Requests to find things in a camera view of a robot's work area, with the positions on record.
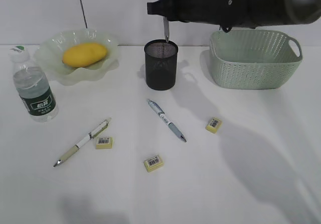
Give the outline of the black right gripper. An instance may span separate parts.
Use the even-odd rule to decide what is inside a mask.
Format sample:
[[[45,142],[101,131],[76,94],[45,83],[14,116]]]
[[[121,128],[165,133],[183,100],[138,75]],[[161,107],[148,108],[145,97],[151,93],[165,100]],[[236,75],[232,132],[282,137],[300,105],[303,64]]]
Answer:
[[[252,0],[157,0],[146,4],[148,15],[169,21],[219,25],[224,32],[233,27],[255,29]]]

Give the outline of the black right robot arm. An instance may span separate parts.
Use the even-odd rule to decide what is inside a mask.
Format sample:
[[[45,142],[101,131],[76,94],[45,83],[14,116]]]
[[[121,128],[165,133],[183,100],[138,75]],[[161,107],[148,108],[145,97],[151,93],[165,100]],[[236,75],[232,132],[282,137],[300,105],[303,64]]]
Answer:
[[[306,25],[320,18],[320,0],[157,0],[147,13],[172,22],[233,27]]]

